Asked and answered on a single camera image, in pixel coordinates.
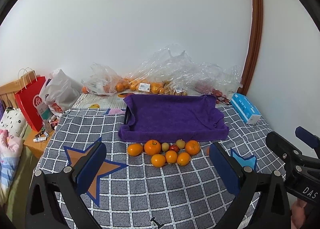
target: wooden nightstand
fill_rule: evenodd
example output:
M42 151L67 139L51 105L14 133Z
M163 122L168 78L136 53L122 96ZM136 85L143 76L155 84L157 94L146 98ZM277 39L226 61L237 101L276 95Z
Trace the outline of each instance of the wooden nightstand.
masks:
M40 159L42 154L44 153L45 148L47 147L48 142L50 141L51 136L53 135L54 131L49 133L49 137L46 141L42 142L34 142L33 139L35 138L38 132L32 130L28 135L27 139L24 141L23 145L27 146L30 151L33 153L35 157Z

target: red fruit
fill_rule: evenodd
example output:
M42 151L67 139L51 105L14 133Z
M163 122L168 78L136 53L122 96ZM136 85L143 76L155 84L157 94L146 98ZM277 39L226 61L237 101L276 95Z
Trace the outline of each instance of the red fruit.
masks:
M179 147L176 146L176 145L170 145L169 147L169 151L175 151L175 152L178 152L179 151Z

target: white barcode sticker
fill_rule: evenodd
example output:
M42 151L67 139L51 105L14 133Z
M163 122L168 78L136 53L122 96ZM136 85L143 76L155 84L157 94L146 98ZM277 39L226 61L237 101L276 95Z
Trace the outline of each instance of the white barcode sticker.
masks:
M150 92L150 84L140 83L138 90L145 91L145 92Z
M175 87L174 90L176 91L177 94L184 92L184 89L180 86Z

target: red logo on plastic bag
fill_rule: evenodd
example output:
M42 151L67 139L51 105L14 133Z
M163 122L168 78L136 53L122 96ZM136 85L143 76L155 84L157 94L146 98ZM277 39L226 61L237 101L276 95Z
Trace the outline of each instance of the red logo on plastic bag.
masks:
M62 113L62 109L61 109L60 106L57 105L57 103L54 103L51 107L52 107L56 112Z
M33 106L37 107L41 103L42 103L42 99L40 98L40 96L35 95L35 97L33 98Z

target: blue tissue pack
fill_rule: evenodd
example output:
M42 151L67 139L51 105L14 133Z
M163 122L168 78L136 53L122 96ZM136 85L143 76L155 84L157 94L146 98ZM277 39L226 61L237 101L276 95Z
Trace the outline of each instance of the blue tissue pack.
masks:
M261 117L258 109L242 94L233 94L230 103L246 124L255 124Z

